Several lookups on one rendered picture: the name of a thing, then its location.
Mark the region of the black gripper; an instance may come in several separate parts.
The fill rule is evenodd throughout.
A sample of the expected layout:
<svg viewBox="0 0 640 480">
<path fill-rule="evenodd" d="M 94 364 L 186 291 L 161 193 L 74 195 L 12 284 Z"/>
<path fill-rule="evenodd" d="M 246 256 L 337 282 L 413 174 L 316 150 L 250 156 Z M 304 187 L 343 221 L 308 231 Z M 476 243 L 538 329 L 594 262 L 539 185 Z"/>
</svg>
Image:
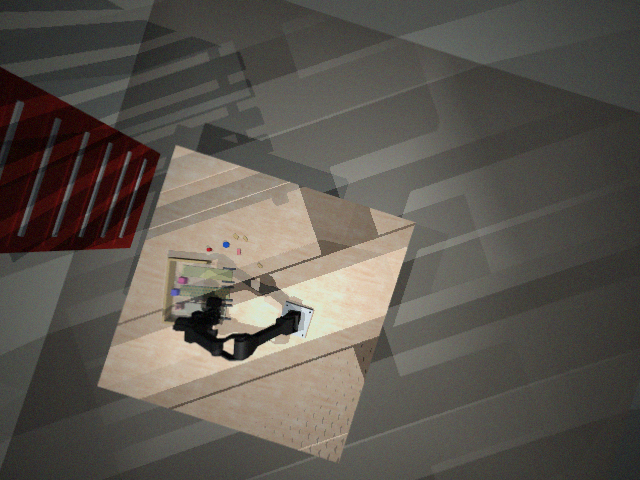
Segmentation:
<svg viewBox="0 0 640 480">
<path fill-rule="evenodd" d="M 209 297 L 207 301 L 207 306 L 212 308 L 209 308 L 208 312 L 205 315 L 201 315 L 201 317 L 207 316 L 211 319 L 211 326 L 210 326 L 209 333 L 213 334 L 214 336 L 218 336 L 218 329 L 216 330 L 213 329 L 213 325 L 217 325 L 220 323 L 221 309 L 217 309 L 217 307 L 221 307 L 221 305 L 222 305 L 222 298 Z"/>
</svg>

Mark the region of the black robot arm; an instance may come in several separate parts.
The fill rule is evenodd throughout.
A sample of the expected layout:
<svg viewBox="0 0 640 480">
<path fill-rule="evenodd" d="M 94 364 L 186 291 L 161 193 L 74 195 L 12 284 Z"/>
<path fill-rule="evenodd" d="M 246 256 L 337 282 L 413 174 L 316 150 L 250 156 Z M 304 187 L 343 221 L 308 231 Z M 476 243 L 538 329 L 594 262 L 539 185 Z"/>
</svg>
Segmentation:
<svg viewBox="0 0 640 480">
<path fill-rule="evenodd" d="M 212 353 L 229 361 L 241 361 L 250 357 L 261 344 L 283 334 L 298 332 L 301 311 L 288 310 L 288 313 L 276 319 L 276 324 L 254 334 L 233 333 L 225 338 L 218 338 L 210 332 L 211 319 L 205 315 L 208 311 L 197 310 L 192 317 L 177 317 L 172 329 L 184 331 L 184 341 L 198 343 Z M 201 318 L 200 318 L 201 317 Z M 223 350 L 224 342 L 234 339 L 234 354 Z"/>
</svg>

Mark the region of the yellow strip with teal polka dots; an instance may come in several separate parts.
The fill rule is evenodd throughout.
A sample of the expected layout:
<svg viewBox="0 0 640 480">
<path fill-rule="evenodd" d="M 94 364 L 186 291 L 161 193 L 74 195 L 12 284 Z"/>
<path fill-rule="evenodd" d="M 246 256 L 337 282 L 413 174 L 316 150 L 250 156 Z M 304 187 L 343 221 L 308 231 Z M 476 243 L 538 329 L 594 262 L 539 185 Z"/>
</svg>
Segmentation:
<svg viewBox="0 0 640 480">
<path fill-rule="evenodd" d="M 218 297 L 222 299 L 230 299 L 230 288 L 205 287 L 204 297 Z"/>
</svg>

